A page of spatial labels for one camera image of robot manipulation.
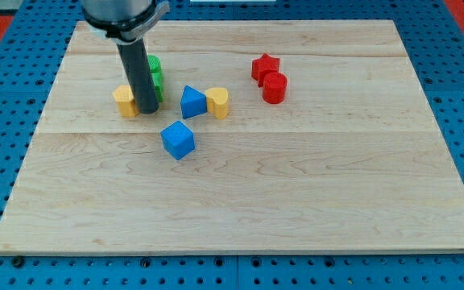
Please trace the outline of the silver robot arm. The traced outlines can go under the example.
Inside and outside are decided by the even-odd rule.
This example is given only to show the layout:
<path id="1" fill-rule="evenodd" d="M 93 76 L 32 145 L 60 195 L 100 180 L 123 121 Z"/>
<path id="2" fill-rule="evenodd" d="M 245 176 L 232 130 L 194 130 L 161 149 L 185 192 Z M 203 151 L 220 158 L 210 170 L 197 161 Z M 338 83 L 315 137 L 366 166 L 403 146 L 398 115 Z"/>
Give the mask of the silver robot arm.
<path id="1" fill-rule="evenodd" d="M 135 104 L 141 114 L 152 114 L 160 105 L 143 37 L 170 10 L 168 1 L 82 0 L 85 21 L 94 33 L 116 43 Z"/>

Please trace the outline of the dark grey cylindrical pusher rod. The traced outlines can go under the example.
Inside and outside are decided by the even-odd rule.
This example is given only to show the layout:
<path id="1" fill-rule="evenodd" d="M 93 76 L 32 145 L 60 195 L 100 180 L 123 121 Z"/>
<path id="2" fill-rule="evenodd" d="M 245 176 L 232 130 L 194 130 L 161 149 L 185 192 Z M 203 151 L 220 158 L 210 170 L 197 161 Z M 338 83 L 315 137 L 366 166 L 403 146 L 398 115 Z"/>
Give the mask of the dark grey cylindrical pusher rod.
<path id="1" fill-rule="evenodd" d="M 141 114 L 153 114 L 160 105 L 142 39 L 128 45 L 117 45 L 135 104 Z"/>

